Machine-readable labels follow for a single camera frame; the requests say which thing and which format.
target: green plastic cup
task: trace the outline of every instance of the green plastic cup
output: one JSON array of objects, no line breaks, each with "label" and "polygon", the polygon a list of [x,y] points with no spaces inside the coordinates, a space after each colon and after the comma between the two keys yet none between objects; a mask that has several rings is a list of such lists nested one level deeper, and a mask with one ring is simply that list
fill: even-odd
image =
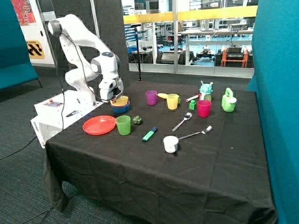
[{"label": "green plastic cup", "polygon": [[131,133],[131,118],[127,115],[116,118],[116,125],[120,135],[128,135]]}]

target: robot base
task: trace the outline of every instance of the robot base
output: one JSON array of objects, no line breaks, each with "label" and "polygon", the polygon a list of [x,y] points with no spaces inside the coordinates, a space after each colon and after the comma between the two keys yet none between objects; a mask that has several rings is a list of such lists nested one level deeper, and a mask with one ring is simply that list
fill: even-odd
[{"label": "robot base", "polygon": [[35,104],[37,116],[31,119],[31,124],[42,148],[45,148],[47,140],[102,104],[103,102],[96,102],[96,105],[81,105],[78,100],[78,92],[72,90],[66,91],[64,97],[61,93]]}]

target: green pepper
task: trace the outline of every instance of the green pepper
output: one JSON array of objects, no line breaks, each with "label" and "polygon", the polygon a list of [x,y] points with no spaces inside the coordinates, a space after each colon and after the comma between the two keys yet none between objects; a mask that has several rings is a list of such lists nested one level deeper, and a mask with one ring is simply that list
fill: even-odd
[{"label": "green pepper", "polygon": [[133,117],[133,122],[135,125],[140,125],[142,123],[142,119],[140,116]]}]

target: blue bowl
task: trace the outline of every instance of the blue bowl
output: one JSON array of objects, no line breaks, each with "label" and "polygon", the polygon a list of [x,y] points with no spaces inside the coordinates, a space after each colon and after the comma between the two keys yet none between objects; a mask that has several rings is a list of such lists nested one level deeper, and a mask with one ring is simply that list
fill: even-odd
[{"label": "blue bowl", "polygon": [[113,111],[115,113],[125,113],[130,109],[130,102],[128,102],[125,106],[123,107],[112,107]]}]

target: small white cup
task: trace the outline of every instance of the small white cup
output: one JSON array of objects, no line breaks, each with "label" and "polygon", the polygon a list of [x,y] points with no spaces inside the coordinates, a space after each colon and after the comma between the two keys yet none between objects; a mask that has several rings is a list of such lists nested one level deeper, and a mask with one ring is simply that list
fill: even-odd
[{"label": "small white cup", "polygon": [[175,136],[167,136],[163,139],[165,151],[175,153],[178,149],[178,138]]}]

